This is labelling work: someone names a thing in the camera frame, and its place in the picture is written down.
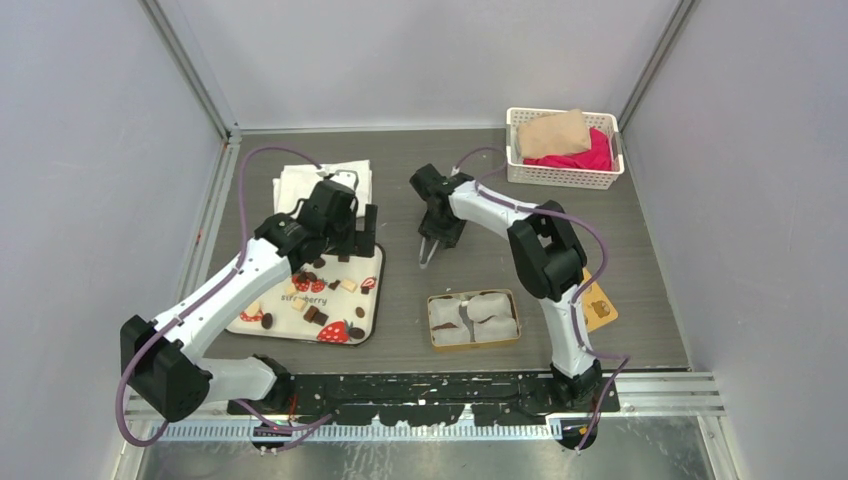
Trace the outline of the silver metal tongs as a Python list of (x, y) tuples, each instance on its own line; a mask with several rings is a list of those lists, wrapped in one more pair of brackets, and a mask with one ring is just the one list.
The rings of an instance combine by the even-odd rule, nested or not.
[(423, 238), (419, 249), (419, 267), (426, 269), (438, 250), (440, 242), (436, 239)]

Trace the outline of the gold bear print lid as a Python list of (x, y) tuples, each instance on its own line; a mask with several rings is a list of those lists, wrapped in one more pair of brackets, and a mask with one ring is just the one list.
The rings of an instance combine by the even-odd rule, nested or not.
[(582, 308), (588, 332), (594, 332), (619, 318), (619, 312), (597, 281), (592, 282), (590, 272), (584, 268), (584, 284), (589, 286), (582, 294)]

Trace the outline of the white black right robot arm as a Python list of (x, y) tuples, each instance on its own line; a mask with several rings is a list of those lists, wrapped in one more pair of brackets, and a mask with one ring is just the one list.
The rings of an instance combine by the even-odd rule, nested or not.
[(418, 228), (421, 267), (429, 265), (438, 248), (455, 247), (467, 223), (509, 243), (518, 280), (543, 311), (556, 400), (567, 410), (582, 409), (600, 385), (602, 369), (588, 340), (582, 307), (587, 255), (571, 217), (554, 201), (521, 202), (468, 174), (445, 176), (431, 164), (419, 168), (410, 184), (426, 204)]

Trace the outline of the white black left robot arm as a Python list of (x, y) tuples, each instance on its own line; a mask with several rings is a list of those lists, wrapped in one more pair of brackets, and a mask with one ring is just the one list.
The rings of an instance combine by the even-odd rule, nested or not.
[(291, 376), (277, 361), (259, 354), (208, 359), (205, 353), (253, 301), (322, 255), (372, 257), (377, 212), (366, 205), (359, 224), (354, 191), (334, 180), (318, 182), (296, 216), (268, 217), (241, 252), (186, 299), (152, 320), (135, 315), (122, 325), (119, 389), (132, 388), (170, 423), (217, 401), (242, 400), (269, 413), (285, 409)]

